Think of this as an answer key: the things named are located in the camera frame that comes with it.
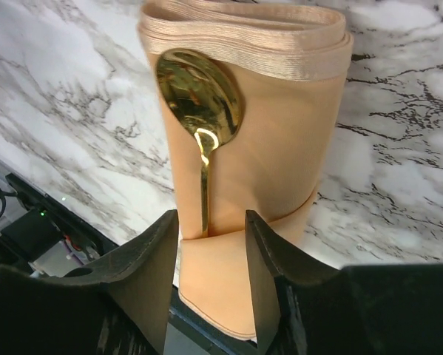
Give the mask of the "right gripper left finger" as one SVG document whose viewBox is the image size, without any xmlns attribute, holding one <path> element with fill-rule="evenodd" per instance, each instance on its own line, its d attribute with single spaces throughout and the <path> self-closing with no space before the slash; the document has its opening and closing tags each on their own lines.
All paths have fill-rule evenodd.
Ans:
<svg viewBox="0 0 443 355">
<path fill-rule="evenodd" d="M 162 354 L 178 215 L 64 277 L 0 265 L 0 354 Z"/>
</svg>

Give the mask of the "orange cloth napkin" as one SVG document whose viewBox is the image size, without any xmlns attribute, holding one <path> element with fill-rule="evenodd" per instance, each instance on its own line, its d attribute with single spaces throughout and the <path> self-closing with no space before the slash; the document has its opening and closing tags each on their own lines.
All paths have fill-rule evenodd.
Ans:
<svg viewBox="0 0 443 355">
<path fill-rule="evenodd" d="M 288 242 L 301 240 L 354 38 L 345 15 L 328 7 L 242 1 L 146 1 L 138 34 L 150 64 L 166 50 L 194 50 L 240 93 L 240 129 L 211 157 L 207 237 L 200 151 L 167 105 L 161 112 L 181 231 L 180 299 L 224 334 L 253 339 L 246 212 L 256 211 Z"/>
</svg>

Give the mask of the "gold spoon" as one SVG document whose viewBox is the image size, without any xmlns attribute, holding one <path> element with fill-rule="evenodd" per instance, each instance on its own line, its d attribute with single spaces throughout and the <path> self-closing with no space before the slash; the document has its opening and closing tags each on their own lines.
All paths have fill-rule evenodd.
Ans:
<svg viewBox="0 0 443 355">
<path fill-rule="evenodd" d="M 243 121 L 240 93 L 219 66 L 194 50 L 167 50 L 160 55 L 155 68 L 166 105 L 200 150 L 202 236 L 206 237 L 211 213 L 211 155 L 232 141 L 240 129 Z"/>
</svg>

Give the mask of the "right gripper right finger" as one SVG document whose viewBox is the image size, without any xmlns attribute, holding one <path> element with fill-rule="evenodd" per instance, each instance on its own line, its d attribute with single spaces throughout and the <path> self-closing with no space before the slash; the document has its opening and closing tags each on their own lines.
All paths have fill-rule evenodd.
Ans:
<svg viewBox="0 0 443 355">
<path fill-rule="evenodd" d="M 443 354 L 443 263 L 332 268 L 245 219 L 260 354 Z"/>
</svg>

